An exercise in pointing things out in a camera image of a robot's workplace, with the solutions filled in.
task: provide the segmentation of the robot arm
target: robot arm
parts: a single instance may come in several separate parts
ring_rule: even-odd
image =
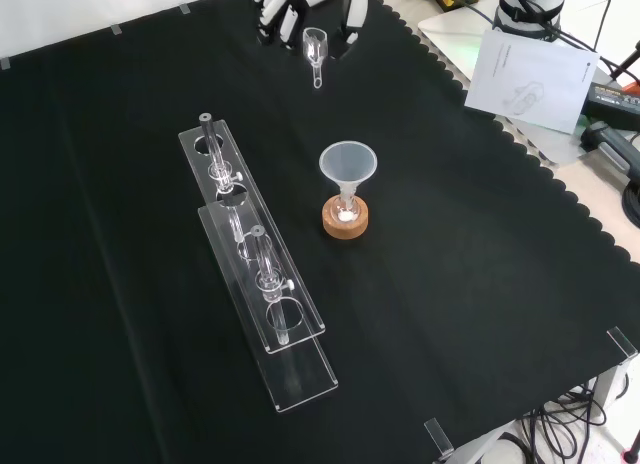
[[[308,9],[329,0],[254,0],[260,6],[258,36],[262,43],[273,42],[276,35],[288,48],[299,41],[300,29]],[[343,18],[332,37],[330,50],[333,57],[341,57],[358,39],[358,32],[367,16],[368,0],[344,0]]]

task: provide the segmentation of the white paper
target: white paper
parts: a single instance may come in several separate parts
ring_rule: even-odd
[[[465,105],[571,134],[598,54],[487,31]]]

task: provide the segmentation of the table leg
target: table leg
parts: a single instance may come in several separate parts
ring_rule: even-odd
[[[487,452],[491,446],[500,438],[502,433],[509,427],[511,423],[507,423],[484,436],[479,437],[464,446],[457,448],[453,454],[447,459],[447,464],[476,464],[478,460]]]
[[[593,399],[603,409],[606,409],[622,391],[624,387],[624,375],[627,373],[631,359],[627,359],[622,364],[612,367],[608,371],[603,372],[596,378],[596,384],[593,390]],[[591,410],[594,418],[599,417],[602,413],[600,408],[594,406]]]

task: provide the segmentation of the black cloth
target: black cloth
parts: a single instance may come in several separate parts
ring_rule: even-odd
[[[127,437],[148,444],[138,462],[430,462],[428,419],[460,446],[621,362],[608,329],[640,342],[638,266],[491,116],[463,107],[460,84],[388,8],[370,0],[359,42],[326,63],[319,92],[303,58],[257,45],[251,0],[190,8],[19,56],[0,73],[5,102],[40,102],[0,113],[4,153],[15,153],[2,176],[15,235],[3,242],[19,242],[26,261],[55,259],[60,245],[98,266],[102,287],[86,300],[124,324],[92,337],[107,348],[127,331],[139,387],[131,359],[110,349],[130,386],[110,403],[137,425]],[[307,24],[334,29],[339,15],[327,6]],[[267,396],[196,212],[203,200],[177,135],[202,112],[227,121],[327,326],[339,388],[286,415]],[[379,159],[359,190],[369,228],[351,242],[329,238],[320,214],[336,189],[318,157],[345,139]],[[12,194],[22,185],[33,186],[26,200]],[[47,222],[64,216],[80,224]],[[89,266],[52,265],[44,277],[28,263],[8,269],[6,302],[34,309],[11,331],[38,343],[16,366],[53,360],[36,310],[52,316],[51,339],[98,325],[65,307]],[[21,294],[32,278],[59,293]],[[41,385],[48,400],[55,389]],[[137,421],[143,402],[149,420]],[[106,431],[123,445],[125,429]]]

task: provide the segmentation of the plastic funnel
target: plastic funnel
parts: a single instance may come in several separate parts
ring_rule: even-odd
[[[378,167],[373,150],[361,142],[342,141],[327,147],[320,155],[320,170],[340,187],[339,202],[332,216],[339,221],[352,221],[359,209],[354,201],[358,185],[369,179]]]

